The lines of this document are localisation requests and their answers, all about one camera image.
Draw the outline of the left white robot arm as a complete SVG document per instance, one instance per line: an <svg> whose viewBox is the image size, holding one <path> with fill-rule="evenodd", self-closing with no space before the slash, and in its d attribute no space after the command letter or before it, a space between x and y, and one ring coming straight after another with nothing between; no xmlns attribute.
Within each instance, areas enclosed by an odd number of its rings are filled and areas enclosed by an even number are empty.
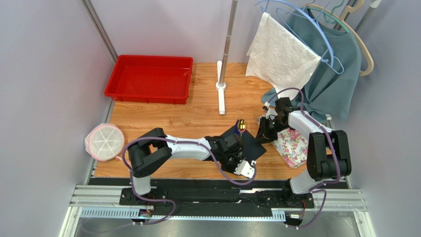
<svg viewBox="0 0 421 237"><path fill-rule="evenodd" d="M151 191L151 176L171 159L192 158L213 161L219 171L255 178L255 162L243 155L244 143L237 134L227 137L206 136L199 139L177 138L154 128L128 143L122 151L123 162L128 166L132 189L138 195Z"/></svg>

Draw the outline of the iridescent spoon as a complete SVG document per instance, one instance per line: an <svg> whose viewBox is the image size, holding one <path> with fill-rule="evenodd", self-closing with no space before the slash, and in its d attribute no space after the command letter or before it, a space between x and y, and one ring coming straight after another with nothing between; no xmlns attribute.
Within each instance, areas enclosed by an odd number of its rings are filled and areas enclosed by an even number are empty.
<svg viewBox="0 0 421 237"><path fill-rule="evenodd" d="M237 123L237 130L239 132L239 136L242 139L243 133L247 130L247 123L244 119L239 119Z"/></svg>

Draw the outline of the floral tray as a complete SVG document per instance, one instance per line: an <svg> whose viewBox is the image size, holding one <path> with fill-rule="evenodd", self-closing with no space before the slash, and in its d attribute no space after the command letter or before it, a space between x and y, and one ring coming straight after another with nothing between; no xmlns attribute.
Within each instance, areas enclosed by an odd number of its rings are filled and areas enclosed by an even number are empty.
<svg viewBox="0 0 421 237"><path fill-rule="evenodd" d="M257 120L258 131L263 130L263 116ZM290 168L297 168L307 161L310 134L320 132L324 135L325 131L331 133L332 130L313 119L307 112L290 113L288 122L290 127L278 132L271 144Z"/></svg>

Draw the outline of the black paper napkin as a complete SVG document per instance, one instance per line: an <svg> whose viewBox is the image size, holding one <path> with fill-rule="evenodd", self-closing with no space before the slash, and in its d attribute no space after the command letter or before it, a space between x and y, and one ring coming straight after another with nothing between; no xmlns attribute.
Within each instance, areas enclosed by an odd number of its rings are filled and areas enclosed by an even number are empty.
<svg viewBox="0 0 421 237"><path fill-rule="evenodd" d="M232 126L220 136L205 137L216 158L240 156L247 161L256 161L266 149L256 143L256 139L246 130L240 138L236 126Z"/></svg>

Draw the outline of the white stand with metal pole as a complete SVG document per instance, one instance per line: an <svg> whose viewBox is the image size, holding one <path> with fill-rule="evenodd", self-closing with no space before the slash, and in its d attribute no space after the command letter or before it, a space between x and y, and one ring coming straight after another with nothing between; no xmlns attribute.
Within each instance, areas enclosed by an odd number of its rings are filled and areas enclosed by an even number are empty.
<svg viewBox="0 0 421 237"><path fill-rule="evenodd" d="M231 2L231 9L230 9L230 16L228 21L226 39L224 44L223 56L222 60L217 61L217 82L215 84L215 89L218 95L218 113L219 115L226 114L226 107L225 107L225 90L227 88L225 83L225 74L228 64L228 57L230 51L230 45L232 40L234 22L237 12L238 0L232 0Z"/></svg>

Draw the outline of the white towel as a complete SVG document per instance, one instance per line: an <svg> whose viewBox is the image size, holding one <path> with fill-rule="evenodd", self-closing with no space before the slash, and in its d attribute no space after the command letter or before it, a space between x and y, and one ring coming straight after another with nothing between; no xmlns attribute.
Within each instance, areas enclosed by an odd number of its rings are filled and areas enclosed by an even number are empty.
<svg viewBox="0 0 421 237"><path fill-rule="evenodd" d="M278 97L294 99L321 62L321 57L288 31L270 14L263 13L258 30L247 52L246 76L272 85L262 102Z"/></svg>

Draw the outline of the white mesh laundry bag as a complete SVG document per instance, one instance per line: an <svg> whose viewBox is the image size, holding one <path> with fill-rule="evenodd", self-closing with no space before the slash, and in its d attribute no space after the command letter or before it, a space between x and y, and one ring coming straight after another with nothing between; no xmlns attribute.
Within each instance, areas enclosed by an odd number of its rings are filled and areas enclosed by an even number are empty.
<svg viewBox="0 0 421 237"><path fill-rule="evenodd" d="M125 147L125 136L114 124L98 125L85 137L84 144L85 151L97 161L123 161L121 153Z"/></svg>

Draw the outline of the teal shirt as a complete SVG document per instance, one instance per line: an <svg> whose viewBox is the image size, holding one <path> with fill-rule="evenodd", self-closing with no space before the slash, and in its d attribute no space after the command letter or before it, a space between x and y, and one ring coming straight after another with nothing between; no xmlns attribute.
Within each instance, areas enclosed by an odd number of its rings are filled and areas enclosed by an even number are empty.
<svg viewBox="0 0 421 237"><path fill-rule="evenodd" d="M321 34L303 15L295 11L286 21L293 33L317 54L330 59ZM326 123L327 115L346 121L354 89L360 76L362 56L354 35L333 30L318 23L334 53L334 69L321 62L307 84L301 88L303 107L320 123Z"/></svg>

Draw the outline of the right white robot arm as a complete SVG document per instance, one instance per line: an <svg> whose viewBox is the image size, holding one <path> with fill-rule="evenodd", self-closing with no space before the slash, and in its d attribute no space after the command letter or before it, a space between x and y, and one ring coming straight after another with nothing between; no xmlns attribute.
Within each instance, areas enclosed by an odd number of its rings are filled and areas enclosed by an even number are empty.
<svg viewBox="0 0 421 237"><path fill-rule="evenodd" d="M347 134L332 130L316 121L307 111L291 105L288 97L275 102L275 108L265 102L265 114L259 118L257 144L276 141L279 132L291 128L308 142L306 169L290 179L286 189L295 195L303 195L327 184L335 183L352 170Z"/></svg>

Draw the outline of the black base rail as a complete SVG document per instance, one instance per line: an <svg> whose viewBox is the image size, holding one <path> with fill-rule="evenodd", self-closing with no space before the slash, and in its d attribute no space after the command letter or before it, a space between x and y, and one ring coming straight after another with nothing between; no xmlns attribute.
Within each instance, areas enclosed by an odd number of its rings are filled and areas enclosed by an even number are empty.
<svg viewBox="0 0 421 237"><path fill-rule="evenodd" d="M254 181L248 186L234 186L226 180L153 179L145 198L173 200L152 204L140 200L124 178L94 178L91 185L104 188L106 182L117 185L117 204L148 206L155 216L268 217L273 208L314 208L312 195L287 195L284 180Z"/></svg>

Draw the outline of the teal hanger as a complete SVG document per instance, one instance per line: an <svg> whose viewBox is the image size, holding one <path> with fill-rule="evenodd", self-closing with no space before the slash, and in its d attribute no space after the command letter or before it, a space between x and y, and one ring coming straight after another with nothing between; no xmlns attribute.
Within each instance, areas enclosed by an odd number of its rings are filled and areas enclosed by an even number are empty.
<svg viewBox="0 0 421 237"><path fill-rule="evenodd" d="M344 21L340 19L340 17L335 15L335 11L338 8L342 8L345 4L345 0L341 0L340 3L333 6L330 12L327 11L327 7L331 3L331 0L328 2L328 4L321 10L320 14L318 15L318 22L320 19L322 19L322 25L323 26L331 26L333 30L341 31L349 33L349 28L345 25Z"/></svg>

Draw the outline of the beige wooden hanger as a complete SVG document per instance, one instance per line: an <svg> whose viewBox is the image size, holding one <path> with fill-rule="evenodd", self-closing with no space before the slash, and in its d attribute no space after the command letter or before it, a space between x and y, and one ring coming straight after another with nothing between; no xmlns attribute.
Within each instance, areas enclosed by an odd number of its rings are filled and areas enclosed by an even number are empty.
<svg viewBox="0 0 421 237"><path fill-rule="evenodd" d="M353 12L356 12L357 10L359 10L363 6L364 2L365 2L364 0L358 0L354 6L346 6L343 10L343 14L341 14L339 16L340 19L343 20L345 25L349 28L350 32L354 35L354 37L355 37L355 39L356 39L356 41L359 45L362 56L364 56L364 58L367 62L367 68L364 71L362 71L362 70L360 71L360 76L367 76L373 71L374 61L373 61L373 58L372 58L370 52L368 51L366 45L361 40L360 36L355 32L355 30L352 27L350 27L345 22L345 17L346 17L347 13L353 13ZM319 12L321 12L321 10L323 9L323 7L315 5L315 4L309 4L307 7L309 9L317 10Z"/></svg>

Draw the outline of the red plastic bin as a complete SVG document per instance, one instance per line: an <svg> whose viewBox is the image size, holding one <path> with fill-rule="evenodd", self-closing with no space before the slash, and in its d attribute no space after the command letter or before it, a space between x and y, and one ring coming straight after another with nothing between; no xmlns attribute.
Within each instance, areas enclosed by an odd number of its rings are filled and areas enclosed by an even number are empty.
<svg viewBox="0 0 421 237"><path fill-rule="evenodd" d="M104 94L114 101L186 104L193 58L120 55Z"/></svg>

